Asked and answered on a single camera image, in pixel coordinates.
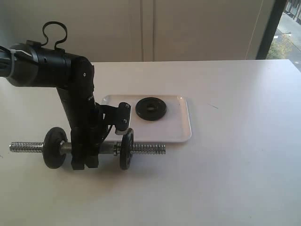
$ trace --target black weight plate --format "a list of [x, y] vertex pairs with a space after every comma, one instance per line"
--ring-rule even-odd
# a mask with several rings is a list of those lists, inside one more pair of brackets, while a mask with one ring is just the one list
[[51, 169], [59, 168], [66, 158], [66, 154], [61, 155], [59, 151], [62, 140], [67, 142], [67, 136], [60, 127], [53, 127], [45, 136], [43, 159], [45, 164]]
[[140, 118], [148, 121], [155, 121], [165, 115], [167, 106], [165, 102], [159, 98], [147, 97], [141, 99], [136, 104], [135, 109]]
[[127, 170], [130, 167], [133, 154], [131, 149], [133, 148], [134, 131], [129, 128], [127, 134], [123, 135], [121, 147], [120, 147], [120, 168]]

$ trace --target white table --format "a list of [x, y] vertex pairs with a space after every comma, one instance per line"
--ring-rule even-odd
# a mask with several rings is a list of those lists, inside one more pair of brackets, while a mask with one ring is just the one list
[[12, 141], [70, 132], [55, 89], [0, 79], [0, 225], [301, 225], [301, 74], [288, 60], [95, 63], [95, 97], [187, 98], [192, 138], [128, 171], [48, 169]]

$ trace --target robotic arm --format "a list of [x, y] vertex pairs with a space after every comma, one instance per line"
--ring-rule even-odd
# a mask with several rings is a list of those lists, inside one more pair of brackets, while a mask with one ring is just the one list
[[[60, 25], [66, 31], [65, 38], [55, 43], [54, 50], [42, 47], [48, 42], [44, 30], [50, 24]], [[67, 39], [64, 24], [47, 22], [43, 34], [47, 40], [44, 44], [28, 40], [26, 44], [13, 45], [10, 50], [0, 46], [0, 77], [18, 87], [56, 88], [71, 127], [72, 168], [83, 170], [84, 165], [97, 168], [100, 147], [112, 126], [118, 135], [133, 132], [128, 128], [131, 106], [120, 103], [113, 107], [95, 102], [94, 66], [87, 58], [57, 47]]]

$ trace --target white tray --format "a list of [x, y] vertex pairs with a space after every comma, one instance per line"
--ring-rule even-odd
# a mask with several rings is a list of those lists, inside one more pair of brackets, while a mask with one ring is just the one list
[[[166, 114], [157, 121], [141, 119], [135, 111], [139, 100], [146, 97], [156, 97], [167, 105]], [[127, 102], [132, 106], [130, 127], [134, 130], [135, 142], [150, 143], [180, 143], [191, 137], [191, 127], [186, 99], [179, 96], [145, 96], [145, 95], [108, 95], [101, 104], [117, 107], [120, 102]], [[112, 129], [107, 141], [120, 141], [121, 136]]]

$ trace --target screw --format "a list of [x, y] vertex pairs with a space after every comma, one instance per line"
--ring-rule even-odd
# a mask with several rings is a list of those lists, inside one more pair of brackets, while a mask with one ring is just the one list
[[[12, 142], [9, 145], [11, 152], [15, 153], [42, 153], [44, 143], [42, 142]], [[113, 153], [118, 155], [121, 149], [121, 142], [104, 142], [100, 153]], [[71, 143], [61, 142], [60, 153], [71, 153]], [[133, 143], [132, 154], [165, 154], [165, 144], [142, 144]]]

